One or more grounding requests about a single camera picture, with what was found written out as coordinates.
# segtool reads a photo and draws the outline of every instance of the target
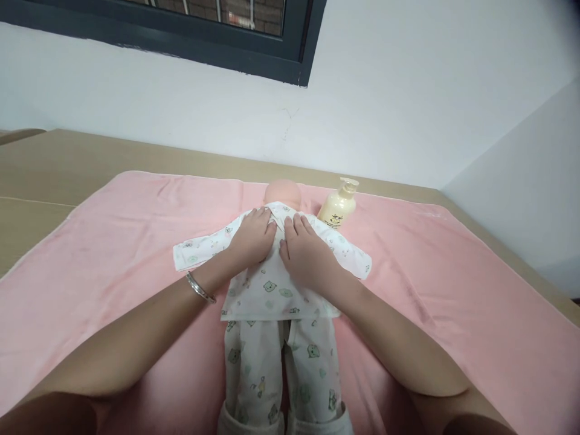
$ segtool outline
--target pink towel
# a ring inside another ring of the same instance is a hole
[[[259,206],[265,186],[127,172],[0,282],[0,414],[83,340],[182,276],[172,246]],[[310,212],[328,194],[301,186]],[[444,208],[358,194],[343,234],[367,286],[437,340],[521,434],[578,434],[580,330]],[[122,400],[107,433],[214,433],[224,400],[223,294]],[[335,322],[357,434],[421,433],[409,398],[348,319]]]

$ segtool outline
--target forearm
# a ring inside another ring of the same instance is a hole
[[[239,269],[229,252],[223,251],[192,275],[212,295]],[[86,340],[25,399],[53,391],[110,397],[127,390],[159,360],[206,305],[185,277],[179,279]]]
[[[331,303],[361,332],[385,368],[408,390],[427,396],[455,396],[471,382],[425,332],[369,291],[352,275],[337,280]]]

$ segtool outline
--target window frame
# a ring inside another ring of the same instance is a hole
[[[124,0],[1,0],[0,21],[307,86],[325,6],[287,0],[280,37]]]

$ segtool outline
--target doll head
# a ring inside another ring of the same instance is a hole
[[[302,194],[300,193],[298,184],[287,179],[278,179],[268,184],[266,193],[264,193],[264,204],[269,204],[274,201],[283,202],[288,207],[300,211]]]

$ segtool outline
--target silver bracelet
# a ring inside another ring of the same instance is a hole
[[[193,291],[200,295],[203,299],[207,300],[209,303],[215,303],[216,299],[213,296],[209,296],[200,285],[193,279],[191,272],[188,272],[185,277],[189,281],[189,285],[192,287]]]

